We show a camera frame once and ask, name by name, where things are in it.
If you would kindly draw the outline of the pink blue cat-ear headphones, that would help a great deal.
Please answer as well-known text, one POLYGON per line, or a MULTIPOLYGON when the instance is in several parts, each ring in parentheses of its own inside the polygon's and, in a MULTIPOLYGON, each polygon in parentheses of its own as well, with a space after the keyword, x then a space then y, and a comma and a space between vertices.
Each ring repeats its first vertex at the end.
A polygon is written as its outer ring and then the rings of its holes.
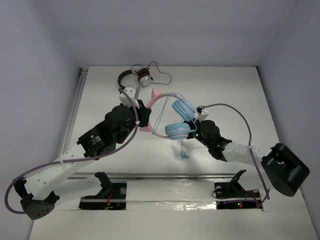
POLYGON ((186 122, 195 120, 196 108, 182 94, 154 88, 147 103, 147 108, 152 107, 159 107, 158 116, 149 120, 147 127, 140 127, 141 132, 173 141, 187 138, 190 127, 186 122))

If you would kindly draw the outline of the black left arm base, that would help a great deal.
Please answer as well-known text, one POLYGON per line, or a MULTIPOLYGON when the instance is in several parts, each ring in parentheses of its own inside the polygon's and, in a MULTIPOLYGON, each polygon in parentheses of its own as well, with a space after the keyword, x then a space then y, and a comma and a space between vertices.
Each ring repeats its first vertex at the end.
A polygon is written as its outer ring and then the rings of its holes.
POLYGON ((126 210, 127 183, 112 183, 105 172, 97 172, 94 176, 99 180, 100 191, 81 197, 78 207, 81 210, 126 210))

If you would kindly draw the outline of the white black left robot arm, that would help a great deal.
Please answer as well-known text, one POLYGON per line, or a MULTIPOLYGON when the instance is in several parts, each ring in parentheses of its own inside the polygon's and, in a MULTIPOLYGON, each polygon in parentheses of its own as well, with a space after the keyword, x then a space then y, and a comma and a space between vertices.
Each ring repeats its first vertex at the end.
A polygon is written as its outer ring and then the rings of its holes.
POLYGON ((144 105, 140 99, 120 103, 60 158, 15 178, 7 192, 14 188, 20 196, 22 210, 19 213, 31 220, 49 214, 63 196, 58 193, 62 183, 81 168, 121 151, 133 140, 139 127, 148 125, 151 112, 151 105, 144 105))

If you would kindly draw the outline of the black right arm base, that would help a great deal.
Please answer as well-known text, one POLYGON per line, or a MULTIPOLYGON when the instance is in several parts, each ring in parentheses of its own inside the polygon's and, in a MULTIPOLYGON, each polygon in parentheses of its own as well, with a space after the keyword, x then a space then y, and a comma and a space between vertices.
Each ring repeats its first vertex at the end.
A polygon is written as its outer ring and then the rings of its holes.
POLYGON ((228 182, 216 182, 211 196, 217 200, 218 210, 263 209, 259 190, 245 190, 239 179, 246 170, 240 170, 228 182))

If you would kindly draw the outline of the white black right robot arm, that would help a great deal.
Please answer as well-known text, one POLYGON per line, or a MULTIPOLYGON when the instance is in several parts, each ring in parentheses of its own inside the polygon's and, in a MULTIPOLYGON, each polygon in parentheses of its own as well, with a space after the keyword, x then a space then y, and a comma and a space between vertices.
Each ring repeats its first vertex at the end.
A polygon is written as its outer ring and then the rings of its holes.
POLYGON ((220 129, 212 120, 197 121, 197 129, 187 139, 195 139, 207 147, 216 160, 254 166, 256 173, 248 173, 231 183, 231 192, 238 197, 249 190, 275 189, 287 197, 293 197, 310 174, 310 169, 285 144, 257 147, 240 144, 221 136, 220 129))

